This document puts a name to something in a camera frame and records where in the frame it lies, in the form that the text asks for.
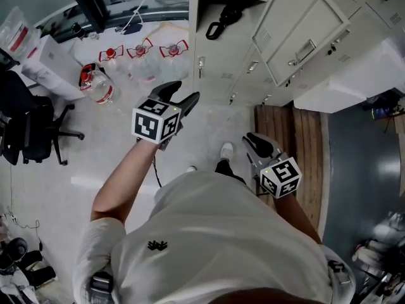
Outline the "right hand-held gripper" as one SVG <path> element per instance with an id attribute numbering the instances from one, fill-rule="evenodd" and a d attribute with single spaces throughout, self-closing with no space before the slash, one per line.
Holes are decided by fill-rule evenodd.
<path id="1" fill-rule="evenodd" d="M 282 198 L 297 191 L 302 173 L 293 157 L 287 158 L 276 140 L 266 135 L 248 132 L 242 137 L 246 147 L 247 157 L 251 165 L 257 165 L 257 155 L 261 158 L 272 159 L 268 164 L 258 165 L 259 185 L 274 199 Z"/>

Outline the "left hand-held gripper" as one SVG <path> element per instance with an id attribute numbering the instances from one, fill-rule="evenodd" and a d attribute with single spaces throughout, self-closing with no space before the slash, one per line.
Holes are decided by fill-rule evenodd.
<path id="1" fill-rule="evenodd" d="M 159 146 L 161 151 L 182 128 L 181 121 L 198 103 L 200 92 L 193 92 L 180 103 L 170 102 L 180 89 L 181 81 L 171 81 L 155 87 L 148 97 L 142 97 L 132 110 L 131 134 Z"/>

